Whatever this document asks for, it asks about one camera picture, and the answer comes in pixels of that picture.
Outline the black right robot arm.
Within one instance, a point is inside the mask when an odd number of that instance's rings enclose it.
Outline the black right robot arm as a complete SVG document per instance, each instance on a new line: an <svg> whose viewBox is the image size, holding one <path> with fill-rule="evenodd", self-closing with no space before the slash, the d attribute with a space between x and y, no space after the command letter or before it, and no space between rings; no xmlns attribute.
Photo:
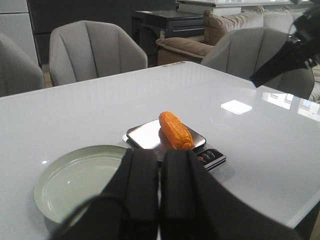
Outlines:
<svg viewBox="0 0 320 240"><path fill-rule="evenodd" d="M250 77L256 87L283 73L320 64L320 2L312 3L293 22L296 31L287 37L281 49Z"/></svg>

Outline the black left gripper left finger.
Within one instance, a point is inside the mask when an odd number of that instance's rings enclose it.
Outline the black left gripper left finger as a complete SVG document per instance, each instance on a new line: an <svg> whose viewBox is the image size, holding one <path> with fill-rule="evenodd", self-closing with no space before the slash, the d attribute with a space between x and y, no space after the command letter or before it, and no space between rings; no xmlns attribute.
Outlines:
<svg viewBox="0 0 320 240"><path fill-rule="evenodd" d="M128 149L102 192L79 204L51 239L157 239L158 179L154 152Z"/></svg>

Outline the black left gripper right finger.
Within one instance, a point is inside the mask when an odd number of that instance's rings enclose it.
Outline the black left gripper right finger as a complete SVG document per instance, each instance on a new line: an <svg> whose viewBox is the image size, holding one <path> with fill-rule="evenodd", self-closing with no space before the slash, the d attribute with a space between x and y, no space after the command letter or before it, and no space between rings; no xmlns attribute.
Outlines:
<svg viewBox="0 0 320 240"><path fill-rule="evenodd" d="M191 150L168 150L161 172L163 240L299 240L231 194Z"/></svg>

